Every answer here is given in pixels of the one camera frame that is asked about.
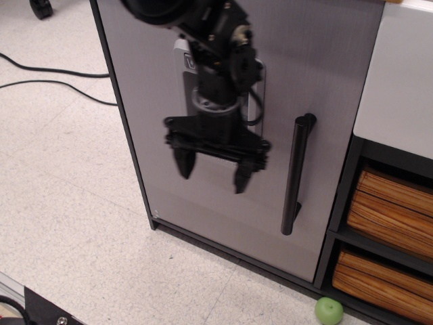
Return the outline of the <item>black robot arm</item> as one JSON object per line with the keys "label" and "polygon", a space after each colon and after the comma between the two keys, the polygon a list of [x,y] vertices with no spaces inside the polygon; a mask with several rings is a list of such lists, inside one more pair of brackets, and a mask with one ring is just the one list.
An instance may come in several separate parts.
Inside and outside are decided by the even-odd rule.
{"label": "black robot arm", "polygon": [[189,179],[198,153],[237,163],[235,193],[265,169],[270,143],[249,131],[262,121],[262,79],[247,13],[236,1],[123,1],[138,20],[176,30],[186,40],[198,81],[193,116],[167,117],[166,143],[180,174]]}

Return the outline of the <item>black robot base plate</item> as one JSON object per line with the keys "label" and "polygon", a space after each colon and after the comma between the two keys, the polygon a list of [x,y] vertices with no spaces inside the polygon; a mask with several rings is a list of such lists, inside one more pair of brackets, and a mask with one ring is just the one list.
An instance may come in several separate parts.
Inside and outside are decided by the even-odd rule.
{"label": "black robot base plate", "polygon": [[1,291],[1,324],[84,324],[78,318],[24,287],[20,293]]}

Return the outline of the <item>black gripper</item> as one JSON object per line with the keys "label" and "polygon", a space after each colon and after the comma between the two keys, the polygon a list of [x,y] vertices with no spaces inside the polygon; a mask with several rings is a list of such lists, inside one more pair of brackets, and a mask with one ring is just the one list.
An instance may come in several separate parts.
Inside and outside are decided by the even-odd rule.
{"label": "black gripper", "polygon": [[189,179],[198,152],[238,164],[233,181],[236,194],[244,193],[253,173],[266,169],[271,144],[248,130],[262,121],[263,101],[253,89],[246,94],[258,106],[258,113],[251,121],[242,115],[244,95],[231,104],[220,105],[201,96],[197,89],[191,94],[195,115],[164,119],[164,126],[168,129],[166,143],[172,148],[177,168],[184,179]]}

